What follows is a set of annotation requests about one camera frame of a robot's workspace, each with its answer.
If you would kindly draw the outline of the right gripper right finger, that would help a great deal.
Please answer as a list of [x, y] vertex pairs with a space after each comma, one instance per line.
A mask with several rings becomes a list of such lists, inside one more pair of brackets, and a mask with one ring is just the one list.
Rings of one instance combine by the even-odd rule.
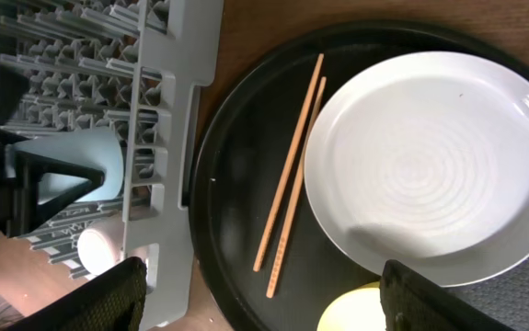
[[379, 289], [387, 331], [512, 331], [394, 259]]

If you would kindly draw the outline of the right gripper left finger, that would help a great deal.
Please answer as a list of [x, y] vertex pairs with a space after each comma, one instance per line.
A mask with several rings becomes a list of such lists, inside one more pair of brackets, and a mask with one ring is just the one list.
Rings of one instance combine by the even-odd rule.
[[35, 314], [11, 331], [138, 331], [147, 292], [146, 265], [129, 257]]

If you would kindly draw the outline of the yellow bowl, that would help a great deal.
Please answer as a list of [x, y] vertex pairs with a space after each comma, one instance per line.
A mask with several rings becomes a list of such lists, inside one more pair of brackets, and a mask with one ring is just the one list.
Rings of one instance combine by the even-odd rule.
[[322, 313], [317, 331], [386, 331], [380, 283], [342, 294]]

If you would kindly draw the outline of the pink plastic cup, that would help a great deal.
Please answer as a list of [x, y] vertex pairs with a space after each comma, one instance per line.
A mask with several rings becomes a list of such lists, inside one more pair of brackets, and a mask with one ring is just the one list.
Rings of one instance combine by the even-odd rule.
[[124, 222], [120, 216], [92, 222], [77, 241], [77, 253], [84, 268], [98, 276], [121, 261]]

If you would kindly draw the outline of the light blue plastic cup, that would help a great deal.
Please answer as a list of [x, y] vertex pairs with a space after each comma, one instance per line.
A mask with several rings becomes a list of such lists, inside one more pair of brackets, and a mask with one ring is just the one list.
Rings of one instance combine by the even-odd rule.
[[123, 151], [116, 133], [108, 127], [63, 132], [7, 146], [6, 173], [9, 177], [16, 175], [14, 161], [17, 152], [37, 154], [103, 171], [105, 180], [102, 186], [80, 198], [80, 202], [112, 200], [121, 192]]

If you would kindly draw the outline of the grey plastic dishwasher rack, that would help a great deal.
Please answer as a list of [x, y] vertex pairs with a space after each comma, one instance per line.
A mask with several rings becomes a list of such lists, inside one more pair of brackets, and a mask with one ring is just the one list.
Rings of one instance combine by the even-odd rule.
[[31, 140], [108, 127], [124, 164], [117, 198], [77, 200], [29, 234], [0, 236], [28, 239], [91, 281], [79, 235], [120, 216], [121, 261], [137, 255], [147, 269], [143, 330], [188, 311], [194, 249], [184, 196], [223, 12], [220, 1], [0, 1], [0, 64], [29, 80], [0, 130]]

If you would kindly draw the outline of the white ceramic plate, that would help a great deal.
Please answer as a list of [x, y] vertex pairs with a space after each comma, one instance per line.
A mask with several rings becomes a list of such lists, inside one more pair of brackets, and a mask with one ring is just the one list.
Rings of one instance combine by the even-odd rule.
[[375, 64], [323, 107], [305, 187], [363, 268], [395, 259], [443, 287], [499, 276], [529, 257], [529, 77], [450, 51]]

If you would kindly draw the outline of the right wooden chopstick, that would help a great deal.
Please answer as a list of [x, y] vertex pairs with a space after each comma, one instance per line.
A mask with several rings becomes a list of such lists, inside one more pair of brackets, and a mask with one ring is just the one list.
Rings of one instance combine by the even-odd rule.
[[327, 84], [327, 78], [325, 76], [323, 76], [320, 79], [320, 82], [319, 82], [319, 87], [318, 87], [318, 90], [316, 92], [316, 97], [315, 97], [315, 102], [314, 102], [314, 105], [313, 105], [313, 110], [312, 110], [312, 113], [311, 113], [311, 117], [310, 117], [310, 120], [309, 120], [309, 123], [308, 123], [307, 130], [305, 132], [304, 145], [303, 145], [303, 148], [302, 148], [302, 151], [301, 151], [301, 155], [300, 155], [300, 158], [299, 158], [299, 163], [298, 163], [297, 171], [296, 171], [296, 174], [295, 174], [295, 177], [294, 177], [293, 186], [292, 186], [292, 190], [291, 190], [291, 195], [290, 195], [290, 198], [289, 198], [289, 203], [288, 203], [288, 207], [287, 207], [287, 210], [286, 210], [286, 213], [285, 213], [285, 218], [284, 218], [284, 222], [283, 222], [283, 226], [282, 226], [282, 233], [281, 233], [281, 236], [280, 236], [280, 240], [279, 240], [279, 243], [278, 243], [276, 255], [275, 255], [275, 258], [274, 258], [272, 271], [271, 271], [271, 274], [270, 274], [270, 280], [269, 280], [269, 284], [268, 284], [268, 288], [267, 288], [267, 292], [266, 292], [266, 296], [269, 299], [271, 299], [274, 296], [274, 293], [275, 293], [276, 287], [277, 287], [277, 283], [278, 283], [278, 280], [279, 280], [279, 277], [280, 277], [280, 274], [281, 274], [282, 262], [283, 262], [285, 251], [286, 251], [286, 248], [287, 248], [287, 245], [288, 245], [288, 241], [290, 239], [290, 233], [291, 233], [291, 228], [292, 228], [292, 225], [293, 225], [294, 215], [295, 215], [296, 207], [297, 207], [297, 204], [298, 204], [298, 200], [300, 198], [301, 189], [302, 189], [303, 182], [304, 182], [304, 167], [305, 167], [304, 166], [304, 162], [305, 162], [305, 153], [306, 153], [307, 141], [309, 139], [309, 135], [311, 133], [311, 130], [312, 130], [314, 124], [315, 124], [316, 118], [317, 118], [317, 116], [319, 114], [319, 111], [320, 111], [320, 108], [321, 108], [322, 97], [323, 97], [323, 94], [324, 94], [325, 89], [326, 89], [326, 84]]

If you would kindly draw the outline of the wooden chopstick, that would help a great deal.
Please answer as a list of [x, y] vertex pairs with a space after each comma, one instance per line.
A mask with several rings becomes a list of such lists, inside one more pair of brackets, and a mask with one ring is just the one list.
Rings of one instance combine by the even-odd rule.
[[263, 263], [263, 259], [266, 254], [266, 250], [268, 247], [268, 243], [270, 241], [270, 236], [272, 234], [272, 230], [275, 224], [275, 220], [279, 211], [279, 208], [282, 203], [282, 196], [284, 194], [284, 191], [287, 186], [287, 182], [289, 179], [289, 175], [293, 168], [294, 159], [296, 157], [296, 153], [301, 141], [301, 138], [303, 136], [303, 132], [305, 129], [305, 123], [307, 121], [307, 118], [309, 117], [309, 111], [311, 109], [311, 104], [314, 97], [314, 92], [316, 91], [316, 85], [317, 81], [319, 79], [319, 75], [321, 72], [321, 67], [324, 62], [325, 55], [323, 53], [320, 53], [317, 56], [316, 65], [314, 67], [314, 71], [311, 75], [308, 88], [305, 94], [305, 99], [303, 102], [303, 105], [301, 107], [300, 115], [297, 121], [297, 124], [295, 126], [294, 132], [293, 132], [293, 138], [291, 140], [291, 144], [288, 150], [288, 153], [285, 158], [285, 162], [282, 169], [282, 174], [280, 176], [278, 186], [275, 191], [275, 195], [270, 207], [270, 212], [263, 230], [263, 234], [260, 239], [259, 243], [259, 249], [256, 254], [256, 258], [253, 265], [253, 271], [259, 272], [261, 269], [261, 265]]
[[322, 97], [323, 97], [323, 94], [324, 94], [325, 89], [326, 89], [326, 84], [327, 84], [327, 78], [325, 76], [323, 76], [320, 79], [320, 82], [319, 82], [319, 87], [318, 87], [318, 90], [316, 92], [316, 97], [315, 97], [315, 102], [314, 102], [314, 105], [313, 105], [313, 110], [312, 110], [312, 113], [311, 113], [311, 117], [310, 117], [310, 120], [309, 120], [309, 123], [308, 123], [307, 130], [305, 132], [304, 145], [303, 145], [303, 148], [302, 148], [302, 151], [301, 151], [301, 155], [300, 155], [300, 158], [299, 158], [299, 163], [298, 163], [297, 171], [296, 171], [296, 174], [295, 174], [295, 177], [294, 177], [293, 186], [292, 186], [292, 190], [291, 190], [291, 195], [290, 195], [290, 198], [289, 198], [289, 203], [288, 203], [288, 207], [287, 207], [287, 210], [286, 210], [286, 213], [285, 213], [285, 218], [284, 218], [284, 222], [283, 222], [283, 226], [282, 226], [282, 233], [281, 233], [281, 236], [280, 236], [280, 240], [279, 240], [279, 243], [278, 243], [276, 255], [275, 255], [275, 258], [274, 258], [272, 271], [271, 271], [271, 274], [270, 274], [270, 280], [269, 280], [269, 284], [268, 284], [268, 288], [267, 288], [267, 292], [266, 292], [266, 296], [269, 299], [271, 299], [274, 296], [274, 293], [275, 293], [276, 287], [277, 287], [277, 283], [278, 283], [278, 280], [279, 280], [279, 277], [280, 277], [280, 274], [281, 274], [282, 262], [283, 262], [285, 251], [286, 251], [286, 248], [287, 248], [287, 245], [288, 245], [288, 241], [290, 239], [290, 233], [291, 233], [291, 228], [292, 228], [292, 225], [293, 225], [294, 215], [295, 215], [296, 207], [297, 207], [297, 204], [298, 204], [298, 200], [300, 198], [301, 189], [302, 189], [303, 182], [304, 182], [304, 167], [305, 167], [304, 166], [304, 162], [305, 162], [305, 153], [306, 153], [307, 141], [309, 139], [309, 135], [311, 133], [311, 130], [312, 130], [314, 124], [315, 124], [316, 118], [317, 118], [317, 116], [319, 114], [319, 111], [320, 111], [320, 108], [321, 108]]

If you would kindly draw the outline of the left wooden chopstick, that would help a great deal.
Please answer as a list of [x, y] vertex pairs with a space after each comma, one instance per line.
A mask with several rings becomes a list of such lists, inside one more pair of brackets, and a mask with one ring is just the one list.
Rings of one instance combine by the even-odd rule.
[[305, 129], [305, 123], [307, 121], [307, 118], [309, 117], [309, 111], [311, 109], [311, 104], [314, 97], [314, 92], [316, 91], [316, 85], [317, 81], [319, 79], [319, 75], [321, 72], [321, 67], [324, 62], [325, 55], [323, 53], [320, 53], [317, 56], [316, 65], [314, 67], [314, 71], [311, 75], [308, 88], [305, 94], [305, 99], [303, 102], [303, 105], [301, 107], [300, 115], [297, 121], [297, 124], [295, 126], [294, 132], [293, 132], [293, 138], [291, 140], [291, 144], [288, 150], [288, 153], [285, 158], [285, 162], [282, 169], [282, 174], [280, 176], [278, 186], [275, 191], [275, 195], [270, 207], [270, 212], [263, 230], [263, 234], [260, 239], [259, 243], [259, 249], [256, 254], [256, 258], [253, 265], [253, 271], [259, 272], [261, 269], [261, 265], [263, 263], [263, 259], [266, 254], [266, 250], [268, 247], [268, 243], [270, 241], [270, 236], [272, 234], [272, 230], [275, 224], [275, 220], [279, 211], [279, 208], [282, 203], [282, 196], [284, 194], [284, 191], [287, 186], [287, 182], [289, 179], [289, 175], [293, 168], [294, 159], [296, 157], [296, 153], [301, 141], [301, 138], [303, 136], [303, 132]]

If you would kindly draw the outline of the round black serving tray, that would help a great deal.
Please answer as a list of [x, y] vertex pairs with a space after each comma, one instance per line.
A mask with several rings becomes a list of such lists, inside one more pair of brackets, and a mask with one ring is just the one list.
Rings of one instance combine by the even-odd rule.
[[214, 112], [195, 158], [190, 228], [202, 276], [236, 330], [313, 330], [341, 294], [376, 281], [343, 255], [300, 199], [286, 264], [268, 298], [271, 263], [253, 269], [270, 205], [317, 59], [335, 93], [361, 70], [417, 51], [459, 51], [529, 80], [517, 58], [465, 34], [405, 21], [364, 20], [318, 29], [267, 54]]

